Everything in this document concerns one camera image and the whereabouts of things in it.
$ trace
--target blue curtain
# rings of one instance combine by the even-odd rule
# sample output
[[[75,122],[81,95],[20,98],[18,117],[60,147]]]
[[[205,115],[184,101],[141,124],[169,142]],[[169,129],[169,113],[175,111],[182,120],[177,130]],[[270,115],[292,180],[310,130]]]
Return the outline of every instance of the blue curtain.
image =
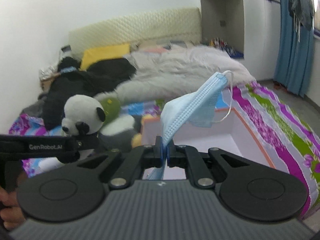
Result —
[[[308,91],[313,61],[313,30],[301,26],[300,42],[293,18],[289,14],[288,0],[280,0],[281,36],[274,80],[288,91],[304,96]]]

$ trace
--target floor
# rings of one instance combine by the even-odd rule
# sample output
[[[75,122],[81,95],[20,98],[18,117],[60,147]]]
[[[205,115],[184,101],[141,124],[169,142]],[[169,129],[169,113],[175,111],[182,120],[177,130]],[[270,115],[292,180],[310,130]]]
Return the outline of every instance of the floor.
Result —
[[[261,85],[273,90],[290,108],[296,111],[320,137],[320,113],[307,101],[301,97],[287,93],[284,89],[276,90],[272,81],[260,81]],[[320,210],[311,217],[307,218],[305,224],[313,231],[320,231]]]

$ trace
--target upholstered headboard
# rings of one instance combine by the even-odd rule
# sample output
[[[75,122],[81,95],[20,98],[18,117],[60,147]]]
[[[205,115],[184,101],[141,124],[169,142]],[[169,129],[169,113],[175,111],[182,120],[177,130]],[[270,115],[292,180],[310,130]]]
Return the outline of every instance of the upholstered headboard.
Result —
[[[105,20],[69,32],[69,44],[78,60],[89,48],[158,38],[200,42],[199,8],[139,13]]]

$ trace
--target white fluffy blanket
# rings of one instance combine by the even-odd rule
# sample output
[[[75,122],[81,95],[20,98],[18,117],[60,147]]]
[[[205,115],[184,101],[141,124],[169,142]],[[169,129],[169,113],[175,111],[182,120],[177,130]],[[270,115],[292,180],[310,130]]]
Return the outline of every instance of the white fluffy blanket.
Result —
[[[136,74],[118,85],[114,92],[98,94],[96,99],[116,96],[122,105],[171,100],[197,91],[217,71],[231,70],[235,85],[255,81],[249,71],[226,52],[207,46],[174,49],[162,54],[137,51],[125,57],[137,69]]]

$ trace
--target yellow pillow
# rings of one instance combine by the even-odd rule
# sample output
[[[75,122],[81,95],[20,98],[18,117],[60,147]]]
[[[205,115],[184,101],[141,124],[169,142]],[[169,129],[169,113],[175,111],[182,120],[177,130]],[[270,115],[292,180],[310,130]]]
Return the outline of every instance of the yellow pillow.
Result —
[[[130,43],[87,49],[84,51],[80,69],[86,70],[91,64],[97,61],[121,58],[128,53],[130,53]]]

